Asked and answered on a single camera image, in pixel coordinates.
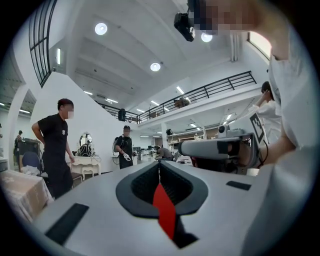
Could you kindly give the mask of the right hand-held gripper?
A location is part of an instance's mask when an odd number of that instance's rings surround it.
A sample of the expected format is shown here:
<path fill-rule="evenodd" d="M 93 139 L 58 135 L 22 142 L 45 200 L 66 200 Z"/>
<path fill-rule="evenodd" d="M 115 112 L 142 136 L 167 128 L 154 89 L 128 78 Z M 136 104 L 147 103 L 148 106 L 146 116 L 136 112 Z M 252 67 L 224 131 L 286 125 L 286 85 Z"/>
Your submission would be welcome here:
<path fill-rule="evenodd" d="M 250 162 L 247 166 L 238 166 L 237 159 L 228 155 L 228 144 L 233 142 L 243 142 L 250 147 Z M 253 112 L 219 126 L 217 138 L 181 142 L 178 151 L 195 160 L 198 168 L 236 174 L 264 162 L 260 153 L 261 143 L 266 143 L 265 129 L 257 113 Z"/>

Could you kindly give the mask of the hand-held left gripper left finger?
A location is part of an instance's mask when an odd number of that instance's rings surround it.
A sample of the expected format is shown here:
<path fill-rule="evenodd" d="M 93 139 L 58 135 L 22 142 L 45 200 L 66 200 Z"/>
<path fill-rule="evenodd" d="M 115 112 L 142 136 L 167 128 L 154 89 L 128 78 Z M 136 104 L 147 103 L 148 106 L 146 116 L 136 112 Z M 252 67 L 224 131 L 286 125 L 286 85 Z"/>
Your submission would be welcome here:
<path fill-rule="evenodd" d="M 116 198 L 135 217 L 158 218 L 153 201 L 159 183 L 159 164 L 155 161 L 124 177 L 116 186 Z"/>

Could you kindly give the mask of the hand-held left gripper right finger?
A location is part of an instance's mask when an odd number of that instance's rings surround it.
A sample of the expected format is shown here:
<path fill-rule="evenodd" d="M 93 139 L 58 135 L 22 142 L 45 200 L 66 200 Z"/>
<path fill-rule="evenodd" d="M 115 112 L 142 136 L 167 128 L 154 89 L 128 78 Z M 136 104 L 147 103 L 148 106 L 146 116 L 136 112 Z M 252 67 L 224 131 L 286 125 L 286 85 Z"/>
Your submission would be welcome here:
<path fill-rule="evenodd" d="M 178 216 L 196 213 L 209 195 L 203 180 L 173 166 L 172 162 L 159 163 L 159 176 Z"/>

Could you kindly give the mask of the person's right hand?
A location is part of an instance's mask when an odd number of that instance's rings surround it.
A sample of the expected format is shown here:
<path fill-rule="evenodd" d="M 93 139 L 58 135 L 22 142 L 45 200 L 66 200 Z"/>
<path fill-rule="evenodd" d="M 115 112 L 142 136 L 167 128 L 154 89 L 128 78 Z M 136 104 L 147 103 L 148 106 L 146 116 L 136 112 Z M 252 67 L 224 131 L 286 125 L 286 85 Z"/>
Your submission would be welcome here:
<path fill-rule="evenodd" d="M 251 148 L 244 142 L 228 144 L 228 155 L 237 159 L 239 167 L 246 167 L 251 160 Z"/>

